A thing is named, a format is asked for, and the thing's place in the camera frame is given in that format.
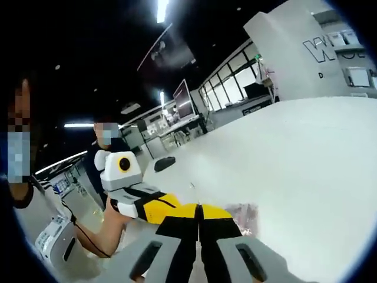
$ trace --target black mouse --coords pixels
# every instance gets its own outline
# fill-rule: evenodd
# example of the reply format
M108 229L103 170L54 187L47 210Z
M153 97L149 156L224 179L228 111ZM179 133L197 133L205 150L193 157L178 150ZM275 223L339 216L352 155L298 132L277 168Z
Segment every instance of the black mouse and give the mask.
M165 170L166 168L170 167L171 165L175 164L176 158L175 157L164 157L154 164L154 171L160 172Z

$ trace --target wire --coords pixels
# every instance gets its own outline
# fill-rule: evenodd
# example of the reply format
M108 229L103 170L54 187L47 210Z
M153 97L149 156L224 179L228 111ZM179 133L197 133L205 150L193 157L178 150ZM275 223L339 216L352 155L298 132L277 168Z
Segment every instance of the wire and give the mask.
M108 255L108 254L106 254L106 253L104 253L102 250L100 250L96 245L95 245L95 243L89 238L89 236L81 229L81 227L80 226L78 226L76 223L75 223L75 226L78 228L78 229L80 229L80 231L85 235L85 237L87 237L88 238L88 240L89 240L89 242L91 242L92 243L92 245L97 249L97 250L99 250L99 252L101 253L101 254L103 254L104 256L107 256L108 258L110 258L110 256Z

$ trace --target computer monitor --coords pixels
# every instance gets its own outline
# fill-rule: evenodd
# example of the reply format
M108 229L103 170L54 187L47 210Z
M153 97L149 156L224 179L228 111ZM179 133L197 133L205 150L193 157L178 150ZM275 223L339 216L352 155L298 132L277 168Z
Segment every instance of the computer monitor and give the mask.
M179 87L173 94L176 101L177 111L181 119L194 115L194 106L191 100L189 88L187 87L186 80L183 80Z

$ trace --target black ceiling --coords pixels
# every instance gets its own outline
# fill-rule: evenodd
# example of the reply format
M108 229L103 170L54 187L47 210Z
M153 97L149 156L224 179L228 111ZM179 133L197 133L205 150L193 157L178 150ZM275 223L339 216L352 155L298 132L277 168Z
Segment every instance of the black ceiling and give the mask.
M91 129L67 131L65 122L90 121L105 109L118 114L131 101L142 106L140 111L157 105L136 69L168 24L178 28L197 60L182 74L195 89L248 39L243 25L281 2L170 0L166 22L157 24L157 0L16 1L12 67L34 71L31 113L42 117L48 144L37 169L94 141ZM117 118L122 123L131 117Z

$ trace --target laboratory room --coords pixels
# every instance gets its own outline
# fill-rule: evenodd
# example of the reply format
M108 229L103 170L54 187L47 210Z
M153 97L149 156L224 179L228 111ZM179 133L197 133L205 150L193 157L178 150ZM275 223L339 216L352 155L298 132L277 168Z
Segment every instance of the laboratory room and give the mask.
M371 274L376 54L348 7L20 6L2 199L40 282Z

